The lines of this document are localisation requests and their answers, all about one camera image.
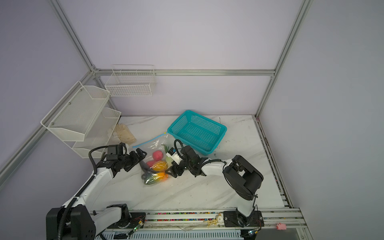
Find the red strawberry toy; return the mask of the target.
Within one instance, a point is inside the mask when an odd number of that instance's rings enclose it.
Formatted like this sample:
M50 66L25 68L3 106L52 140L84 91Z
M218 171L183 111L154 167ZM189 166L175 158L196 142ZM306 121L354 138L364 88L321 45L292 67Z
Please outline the red strawberry toy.
M147 166L148 166L149 168L152 168L152 167L156 164L156 161L155 161L155 160L148 161L148 162L146 162L146 164L147 164Z

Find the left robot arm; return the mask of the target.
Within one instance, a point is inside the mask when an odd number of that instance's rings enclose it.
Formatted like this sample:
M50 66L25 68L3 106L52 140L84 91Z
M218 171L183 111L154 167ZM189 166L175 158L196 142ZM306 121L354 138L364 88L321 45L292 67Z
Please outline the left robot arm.
M124 143L93 148L88 157L93 173L77 193L46 216L48 240L93 240L110 226L131 228L130 237L144 226L145 216L132 217L126 204L109 205L102 211L91 211L98 196L121 170L129 172L141 163L147 153L128 151Z

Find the clear zip top bag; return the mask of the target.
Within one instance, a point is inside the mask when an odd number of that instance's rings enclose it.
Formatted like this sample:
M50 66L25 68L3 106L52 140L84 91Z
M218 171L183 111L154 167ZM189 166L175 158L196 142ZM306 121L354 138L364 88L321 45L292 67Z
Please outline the clear zip top bag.
M172 160L167 157L171 142L172 136L163 133L149 141L133 146L134 150L140 149L147 153L140 162L141 178L145 186L160 184L169 179L166 170L172 165Z

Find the green yellow cucumber toy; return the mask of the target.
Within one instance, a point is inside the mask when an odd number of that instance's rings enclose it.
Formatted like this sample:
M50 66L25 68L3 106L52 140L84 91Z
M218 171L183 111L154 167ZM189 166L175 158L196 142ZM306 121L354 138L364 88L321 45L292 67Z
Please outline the green yellow cucumber toy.
M144 176L145 185L153 185L168 179L169 175L164 172L160 173L146 173Z

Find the yellow lemon toy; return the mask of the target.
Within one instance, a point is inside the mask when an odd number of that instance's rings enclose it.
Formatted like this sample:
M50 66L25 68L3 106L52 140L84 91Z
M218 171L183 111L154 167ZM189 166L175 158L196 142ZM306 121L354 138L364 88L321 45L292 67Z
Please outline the yellow lemon toy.
M168 169L168 163L165 161L158 161L152 166L152 170L156 172L165 172Z

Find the pink dragonfruit toy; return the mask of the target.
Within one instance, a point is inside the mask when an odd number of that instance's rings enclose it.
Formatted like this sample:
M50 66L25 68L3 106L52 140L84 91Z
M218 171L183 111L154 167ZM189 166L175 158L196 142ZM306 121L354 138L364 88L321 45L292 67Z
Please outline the pink dragonfruit toy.
M153 152L152 157L153 157L154 161L158 162L158 161L162 161L163 160L164 154L163 154L162 151L157 150L157 151Z

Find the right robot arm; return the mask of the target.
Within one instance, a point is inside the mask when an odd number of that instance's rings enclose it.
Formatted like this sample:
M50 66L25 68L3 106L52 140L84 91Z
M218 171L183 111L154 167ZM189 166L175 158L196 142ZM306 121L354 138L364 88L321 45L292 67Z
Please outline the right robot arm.
M180 150L170 148L166 156L171 158L171 166L166 174L173 178L180 177L189 171L194 177L222 176L240 200L236 208L238 219L248 221L256 210L257 191L260 189L264 176L250 162L240 155L229 160L200 157L191 146Z

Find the white radish toy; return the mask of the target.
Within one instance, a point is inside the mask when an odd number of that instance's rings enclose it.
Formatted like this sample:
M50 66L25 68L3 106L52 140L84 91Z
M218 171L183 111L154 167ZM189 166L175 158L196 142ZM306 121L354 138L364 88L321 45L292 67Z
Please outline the white radish toy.
M164 144L162 144L162 146L163 146L164 151L165 151L165 162L167 163L168 168L170 168L172 166L172 162L173 162L173 159L168 156L168 151L170 150L170 148Z

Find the dark eggplant toy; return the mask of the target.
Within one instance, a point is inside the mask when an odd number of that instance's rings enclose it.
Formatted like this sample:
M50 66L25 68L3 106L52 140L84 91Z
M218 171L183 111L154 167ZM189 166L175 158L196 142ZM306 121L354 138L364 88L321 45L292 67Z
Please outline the dark eggplant toy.
M144 175L157 173L156 171L151 169L145 162L139 162L139 164L142 171L144 172Z

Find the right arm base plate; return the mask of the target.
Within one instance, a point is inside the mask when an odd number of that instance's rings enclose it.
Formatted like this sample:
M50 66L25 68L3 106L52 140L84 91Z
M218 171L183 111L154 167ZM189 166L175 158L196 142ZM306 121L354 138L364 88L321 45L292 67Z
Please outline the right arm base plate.
M248 217L242 215L239 211L224 211L224 225L225 227L264 227L264 218L261 211L253 211Z

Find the teal plastic basket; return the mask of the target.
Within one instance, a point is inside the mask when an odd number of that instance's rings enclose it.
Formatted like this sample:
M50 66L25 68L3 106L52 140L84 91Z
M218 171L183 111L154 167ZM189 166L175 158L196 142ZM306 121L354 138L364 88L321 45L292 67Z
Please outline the teal plastic basket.
M167 132L183 144L190 145L207 156L219 146L227 132L227 127L187 110L168 127Z

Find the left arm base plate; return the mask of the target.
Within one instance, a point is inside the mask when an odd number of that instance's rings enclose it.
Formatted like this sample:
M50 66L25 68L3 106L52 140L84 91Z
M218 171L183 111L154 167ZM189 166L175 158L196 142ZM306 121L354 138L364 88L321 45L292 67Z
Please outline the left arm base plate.
M127 218L123 218L118 222L110 225L107 229L133 229L139 223L145 223L146 213L145 212L130 212Z

